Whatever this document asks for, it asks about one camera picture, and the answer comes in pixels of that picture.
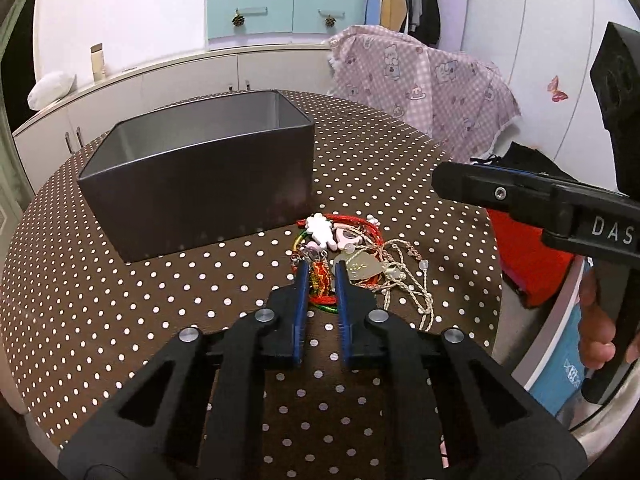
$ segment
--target brown tablecloth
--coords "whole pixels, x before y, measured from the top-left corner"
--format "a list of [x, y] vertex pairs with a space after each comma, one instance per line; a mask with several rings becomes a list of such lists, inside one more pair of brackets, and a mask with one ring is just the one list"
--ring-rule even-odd
[[[316, 120], [314, 209], [371, 213], [385, 239], [413, 243], [430, 261], [433, 331], [457, 325], [490, 351], [502, 288], [494, 234], [484, 210], [440, 200], [430, 188], [431, 171], [446, 154], [383, 112], [286, 93]], [[36, 195], [2, 279], [10, 367], [31, 414], [57, 445], [178, 330], [220, 330], [293, 279], [295, 226], [124, 264], [76, 184], [99, 142], [70, 158]], [[391, 310], [420, 321], [397, 289]], [[380, 379], [375, 371], [340, 368], [336, 316], [309, 310], [306, 331], [302, 368], [266, 378], [262, 476], [383, 478]]]

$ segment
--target butterfly sticker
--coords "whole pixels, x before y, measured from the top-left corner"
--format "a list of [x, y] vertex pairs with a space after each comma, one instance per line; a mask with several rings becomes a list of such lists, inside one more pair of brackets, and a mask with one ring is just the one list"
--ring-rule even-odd
[[551, 100], [555, 103], [564, 101], [565, 99], [569, 98], [567, 94], [565, 94], [561, 90], [558, 90], [559, 84], [560, 84], [560, 80], [558, 79], [558, 76], [556, 76], [551, 80], [551, 83], [549, 83], [549, 85], [546, 87], [546, 91], [551, 92], [553, 94], [553, 97], [551, 98]]

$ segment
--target bottle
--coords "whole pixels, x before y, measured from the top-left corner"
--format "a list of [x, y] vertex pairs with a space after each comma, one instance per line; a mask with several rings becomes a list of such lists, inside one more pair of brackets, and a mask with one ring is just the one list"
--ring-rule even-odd
[[107, 73], [104, 69], [104, 51], [102, 44], [98, 43], [91, 47], [91, 69], [94, 72], [94, 82], [106, 79]]

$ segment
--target white wall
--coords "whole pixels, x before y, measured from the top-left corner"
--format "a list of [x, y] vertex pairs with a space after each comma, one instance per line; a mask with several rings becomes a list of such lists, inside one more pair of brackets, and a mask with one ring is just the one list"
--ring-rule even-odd
[[90, 47], [102, 43], [108, 74], [204, 51], [204, 0], [36, 0], [36, 79], [53, 70], [93, 82]]
[[[640, 30], [627, 0], [469, 0], [463, 49], [500, 68], [522, 110], [496, 153], [515, 140], [584, 182], [615, 188], [609, 133], [589, 79], [608, 21]], [[562, 102], [546, 90], [556, 75], [569, 95]]]

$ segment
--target light blue drawer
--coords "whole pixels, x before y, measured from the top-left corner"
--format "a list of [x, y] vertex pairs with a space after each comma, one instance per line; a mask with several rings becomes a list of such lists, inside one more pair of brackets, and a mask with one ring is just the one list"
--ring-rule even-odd
[[[206, 0], [207, 39], [245, 36], [261, 32], [291, 32], [293, 0]], [[244, 16], [236, 27], [232, 20]]]
[[[364, 0], [294, 0], [293, 32], [335, 34], [350, 25], [364, 23]], [[327, 17], [335, 18], [328, 27]]]

